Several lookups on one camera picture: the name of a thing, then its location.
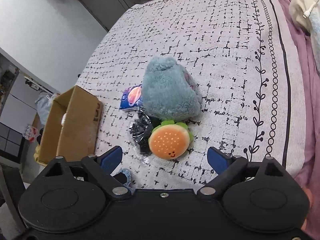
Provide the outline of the grey white garbage bags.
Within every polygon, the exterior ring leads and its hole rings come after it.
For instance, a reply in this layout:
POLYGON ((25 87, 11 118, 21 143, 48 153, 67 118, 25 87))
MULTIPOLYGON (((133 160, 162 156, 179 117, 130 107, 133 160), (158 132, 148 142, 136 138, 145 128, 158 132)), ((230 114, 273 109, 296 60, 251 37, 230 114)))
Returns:
POLYGON ((53 100, 59 96, 59 93, 48 94, 40 93, 38 99, 35 101, 37 114, 39 116, 41 124, 45 125, 48 119, 48 115, 53 104, 53 100))

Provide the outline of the white black patterned bedspread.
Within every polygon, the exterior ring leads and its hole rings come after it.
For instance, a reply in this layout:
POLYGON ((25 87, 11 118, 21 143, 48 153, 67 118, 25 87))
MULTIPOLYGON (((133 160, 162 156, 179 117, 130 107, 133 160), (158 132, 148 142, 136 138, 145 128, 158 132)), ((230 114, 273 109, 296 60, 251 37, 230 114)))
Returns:
POLYGON ((90 57, 77 84, 104 105, 95 153, 122 147, 137 188, 198 189, 215 177, 207 150, 277 159, 295 176, 304 163, 305 97, 296 46, 278 0, 152 0, 126 11, 90 57), (183 65, 202 95, 194 136, 176 160, 143 157, 119 109, 154 56, 183 65))

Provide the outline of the blue tissue pack planet print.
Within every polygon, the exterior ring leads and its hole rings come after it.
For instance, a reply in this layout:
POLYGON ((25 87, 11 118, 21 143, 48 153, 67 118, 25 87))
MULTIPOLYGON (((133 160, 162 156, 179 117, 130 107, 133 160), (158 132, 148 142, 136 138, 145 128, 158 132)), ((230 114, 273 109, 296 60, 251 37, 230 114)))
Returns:
POLYGON ((133 111, 142 107, 142 84, 129 87, 123 91, 119 109, 133 111))

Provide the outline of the open cardboard box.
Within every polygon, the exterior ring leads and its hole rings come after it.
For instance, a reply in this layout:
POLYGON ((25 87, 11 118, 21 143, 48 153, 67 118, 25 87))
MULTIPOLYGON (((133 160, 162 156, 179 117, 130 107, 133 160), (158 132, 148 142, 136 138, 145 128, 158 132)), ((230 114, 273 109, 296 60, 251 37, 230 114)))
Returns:
POLYGON ((103 103, 79 86, 53 100, 41 143, 34 154, 43 166, 57 156, 79 161, 94 154, 103 103))

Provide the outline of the pastel crumpled blanket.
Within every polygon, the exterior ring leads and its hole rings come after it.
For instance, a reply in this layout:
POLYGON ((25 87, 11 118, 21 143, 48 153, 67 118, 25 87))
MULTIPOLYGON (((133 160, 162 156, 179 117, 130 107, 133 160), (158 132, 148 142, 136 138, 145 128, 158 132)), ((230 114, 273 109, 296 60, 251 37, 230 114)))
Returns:
POLYGON ((311 46, 317 71, 319 72, 320 16, 319 0, 291 0, 290 16, 296 26, 305 29, 311 38, 311 46))

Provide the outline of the black crinkly plastic bag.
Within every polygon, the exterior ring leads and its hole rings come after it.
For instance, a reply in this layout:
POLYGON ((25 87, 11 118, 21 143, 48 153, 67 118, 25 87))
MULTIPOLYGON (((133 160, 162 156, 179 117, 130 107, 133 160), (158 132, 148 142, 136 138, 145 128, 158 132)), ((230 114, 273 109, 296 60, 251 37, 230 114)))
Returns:
POLYGON ((143 107, 138 108, 137 116, 138 118, 129 125, 129 135, 137 151, 141 155, 149 156, 151 150, 148 139, 152 130, 159 125, 160 120, 148 115, 143 107))

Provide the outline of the pink bed sheet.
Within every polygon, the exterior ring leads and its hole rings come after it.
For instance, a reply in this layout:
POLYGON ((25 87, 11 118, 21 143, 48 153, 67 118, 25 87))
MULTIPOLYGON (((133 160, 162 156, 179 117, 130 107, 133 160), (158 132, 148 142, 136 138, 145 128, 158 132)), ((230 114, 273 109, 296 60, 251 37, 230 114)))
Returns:
POLYGON ((291 37, 297 48, 302 70, 306 105, 305 160, 296 175, 298 184, 312 195, 311 208, 306 219, 305 232, 319 239, 319 75, 317 72, 310 34, 294 22, 289 13, 291 0, 278 0, 286 17, 291 37))

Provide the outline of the orange burger plush toy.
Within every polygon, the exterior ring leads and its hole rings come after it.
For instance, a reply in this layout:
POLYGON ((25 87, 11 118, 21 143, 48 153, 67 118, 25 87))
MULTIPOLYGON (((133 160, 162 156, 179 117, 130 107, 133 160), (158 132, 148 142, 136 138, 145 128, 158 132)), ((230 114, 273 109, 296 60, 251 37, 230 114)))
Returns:
POLYGON ((152 154, 172 160, 183 155, 192 141, 193 134, 185 123, 167 120, 152 130, 148 145, 152 154))

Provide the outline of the grey-blue plush toy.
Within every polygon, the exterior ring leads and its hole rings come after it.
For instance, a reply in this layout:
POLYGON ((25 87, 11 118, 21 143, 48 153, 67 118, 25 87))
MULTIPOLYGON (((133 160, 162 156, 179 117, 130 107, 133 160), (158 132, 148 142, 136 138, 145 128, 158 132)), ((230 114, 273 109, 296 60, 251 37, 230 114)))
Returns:
POLYGON ((161 120, 183 121, 201 113, 202 95, 186 68, 173 57, 154 57, 142 82, 146 112, 161 120))

